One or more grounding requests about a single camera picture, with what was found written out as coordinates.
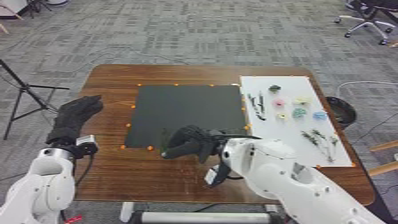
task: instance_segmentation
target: white paper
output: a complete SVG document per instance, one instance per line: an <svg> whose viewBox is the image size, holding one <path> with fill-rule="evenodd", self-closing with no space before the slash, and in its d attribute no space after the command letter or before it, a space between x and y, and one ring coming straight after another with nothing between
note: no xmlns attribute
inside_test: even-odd
<svg viewBox="0 0 398 224"><path fill-rule="evenodd" d="M276 93L271 93L268 88L271 85L280 86ZM248 94L255 97L255 104L259 103L259 92L262 94L264 118L260 121L255 116ZM298 163L308 166L335 167L351 166L351 160L346 154L344 146L340 144L339 136L326 117L326 120L316 120L312 113L323 110L319 99L308 83L307 77L292 76L241 76L241 94L244 96L244 108L248 116L248 124L252 135L264 139L280 139L289 147L296 150ZM296 97L310 99L305 105L294 104ZM273 105L273 100L284 101L284 106ZM301 108L307 112L301 118L292 118L292 110ZM301 131L310 134L317 130L324 136L326 141L316 137L317 147L303 138ZM330 143L330 137L337 139L335 146Z"/></svg>

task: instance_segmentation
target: black mat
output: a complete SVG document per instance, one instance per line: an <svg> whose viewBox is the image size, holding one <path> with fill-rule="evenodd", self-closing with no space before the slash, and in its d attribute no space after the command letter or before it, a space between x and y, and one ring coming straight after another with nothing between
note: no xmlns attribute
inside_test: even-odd
<svg viewBox="0 0 398 224"><path fill-rule="evenodd" d="M156 147L186 125L244 133L236 86L141 86L125 136L125 147Z"/></svg>

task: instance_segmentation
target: gray carpet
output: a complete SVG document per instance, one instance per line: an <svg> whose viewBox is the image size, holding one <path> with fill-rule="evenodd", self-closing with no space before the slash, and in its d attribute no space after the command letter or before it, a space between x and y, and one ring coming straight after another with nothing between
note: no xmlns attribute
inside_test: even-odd
<svg viewBox="0 0 398 224"><path fill-rule="evenodd" d="M24 21L1 21L10 35L0 33L0 56L24 81L70 87L70 91L56 92L54 105L76 97L88 72L106 63L301 66L314 73L324 94L333 95L346 81L398 82L398 49L378 46L369 28L349 39L342 37L353 23L332 23L340 14L349 14L342 0L70 0L53 12L42 10L33 19L26 14ZM15 93L0 80L0 130ZM351 142L398 112L396 93L390 85L356 84L340 89L358 112L346 129ZM22 111L33 108L29 99L21 105ZM44 147L44 118L51 117L37 113L19 120L8 140L0 140L1 178L26 171ZM396 149L372 154L367 148L396 140L396 121L398 117L355 144L365 168L392 161ZM0 182L0 201L12 181ZM396 172L372 181L383 192L398 184ZM383 200L398 215L398 188L383 194ZM186 211L197 207L149 204L149 210ZM118 203L76 202L67 215L83 214L83 223L117 223L118 208ZM260 207L211 208L218 210L260 212Z"/></svg>

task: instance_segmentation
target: wooden table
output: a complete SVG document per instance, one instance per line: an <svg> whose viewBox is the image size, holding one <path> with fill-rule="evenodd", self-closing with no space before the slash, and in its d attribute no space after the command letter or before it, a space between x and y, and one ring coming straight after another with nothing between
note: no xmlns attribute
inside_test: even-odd
<svg viewBox="0 0 398 224"><path fill-rule="evenodd" d="M211 158L205 165L200 165L193 156L163 160L157 150L120 149L138 85L173 85L173 83L179 85L228 85L239 83L239 75L307 76L323 107L330 112L312 74L301 68L173 65L99 65L93 68L79 96L101 95L104 109L83 128L83 134L95 135L99 152L77 188L77 200L276 203L253 195L241 180L225 180L213 189L207 189L202 177L218 158ZM321 172L358 202L367 205L372 202L372 189L365 171L333 116L330 119L356 166L321 168ZM85 169L85 162L79 162L77 173Z"/></svg>

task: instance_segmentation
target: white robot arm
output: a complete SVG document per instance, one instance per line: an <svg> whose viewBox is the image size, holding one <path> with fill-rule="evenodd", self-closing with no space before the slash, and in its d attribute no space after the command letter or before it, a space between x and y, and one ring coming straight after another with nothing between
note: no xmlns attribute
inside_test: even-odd
<svg viewBox="0 0 398 224"><path fill-rule="evenodd" d="M60 211L74 198L74 160L97 152L93 136L77 136L85 121L102 109L99 100L99 96L83 97L58 109L45 141L51 147L40 150L28 173L8 189L0 207L1 224L58 223Z"/></svg>
<svg viewBox="0 0 398 224"><path fill-rule="evenodd" d="M296 163L280 140L228 139L221 160L255 194L280 201L298 223L383 223L321 172Z"/></svg>
<svg viewBox="0 0 398 224"><path fill-rule="evenodd" d="M0 209L0 223L54 224L74 197L70 154L47 148L38 152L28 173L14 183Z"/></svg>
<svg viewBox="0 0 398 224"><path fill-rule="evenodd" d="M296 163L294 150L280 140L221 135L197 127L182 128L161 156L172 159L198 155L204 162L218 154L220 165L213 179L221 183L234 171L253 193L280 201L289 217L300 224L380 224L381 220L319 171Z"/></svg>

